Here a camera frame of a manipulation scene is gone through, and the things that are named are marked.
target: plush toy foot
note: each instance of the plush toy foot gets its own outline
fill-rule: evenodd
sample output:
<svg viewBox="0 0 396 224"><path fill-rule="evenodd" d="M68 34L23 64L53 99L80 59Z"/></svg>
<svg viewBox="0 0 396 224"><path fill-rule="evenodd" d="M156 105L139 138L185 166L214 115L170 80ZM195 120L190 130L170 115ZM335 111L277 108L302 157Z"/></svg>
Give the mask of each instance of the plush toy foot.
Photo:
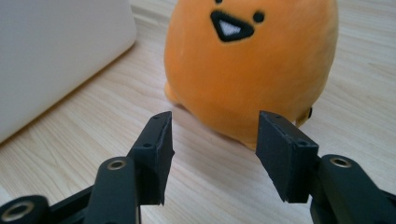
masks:
<svg viewBox="0 0 396 224"><path fill-rule="evenodd" d="M168 83L168 82L165 83L164 90L165 90L166 98L168 98L168 100L169 100L172 104L174 104L174 105L180 104L179 100L177 99L177 97L176 97L175 94L173 93L172 88L169 86L169 83Z"/></svg>
<svg viewBox="0 0 396 224"><path fill-rule="evenodd" d="M244 144L248 149L251 149L253 151L256 150L257 143L242 143L242 144Z"/></svg>

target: wooden floor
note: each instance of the wooden floor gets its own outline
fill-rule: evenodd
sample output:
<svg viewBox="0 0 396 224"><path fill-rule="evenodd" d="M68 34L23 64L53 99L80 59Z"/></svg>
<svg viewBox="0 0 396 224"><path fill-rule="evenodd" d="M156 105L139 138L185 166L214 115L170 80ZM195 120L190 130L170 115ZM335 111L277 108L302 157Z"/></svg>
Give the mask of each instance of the wooden floor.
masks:
<svg viewBox="0 0 396 224"><path fill-rule="evenodd" d="M176 0L131 1L134 46L0 145L0 204L29 194L53 204L87 188L101 162L124 156L148 119L170 110L176 155L165 206L142 207L145 223L311 223L309 204L282 203L253 151L166 100L163 47ZM335 61L302 131L320 156L347 156L396 194L396 1L338 6Z"/></svg>

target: open mouth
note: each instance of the open mouth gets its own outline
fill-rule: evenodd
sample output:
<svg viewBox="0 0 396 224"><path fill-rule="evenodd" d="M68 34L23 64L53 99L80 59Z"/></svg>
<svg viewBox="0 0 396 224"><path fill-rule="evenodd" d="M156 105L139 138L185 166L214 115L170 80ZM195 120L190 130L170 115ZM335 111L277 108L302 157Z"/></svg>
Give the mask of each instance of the open mouth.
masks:
<svg viewBox="0 0 396 224"><path fill-rule="evenodd" d="M222 11L215 10L210 14L213 25L221 41L230 42L250 37L254 28L249 23L241 21Z"/></svg>

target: orange plush toy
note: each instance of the orange plush toy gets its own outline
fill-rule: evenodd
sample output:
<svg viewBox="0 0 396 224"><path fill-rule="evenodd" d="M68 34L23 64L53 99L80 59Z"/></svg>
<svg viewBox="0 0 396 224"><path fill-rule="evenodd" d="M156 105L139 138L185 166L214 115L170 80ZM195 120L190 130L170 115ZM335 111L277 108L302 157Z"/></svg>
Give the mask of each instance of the orange plush toy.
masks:
<svg viewBox="0 0 396 224"><path fill-rule="evenodd" d="M253 149L260 110L295 121L319 98L337 26L335 0L178 0L166 96Z"/></svg>

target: plush toy eye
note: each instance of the plush toy eye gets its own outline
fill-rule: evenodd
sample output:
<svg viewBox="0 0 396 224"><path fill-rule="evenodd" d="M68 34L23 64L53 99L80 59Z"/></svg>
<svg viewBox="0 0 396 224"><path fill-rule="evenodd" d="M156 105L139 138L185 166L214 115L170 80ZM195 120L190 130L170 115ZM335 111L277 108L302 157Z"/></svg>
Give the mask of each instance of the plush toy eye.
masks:
<svg viewBox="0 0 396 224"><path fill-rule="evenodd" d="M262 13L262 12L260 12L260 11L257 11L257 12L254 13L254 15L253 15L253 20L254 20L255 22L263 22L263 21L264 21L264 18L265 18L264 13Z"/></svg>

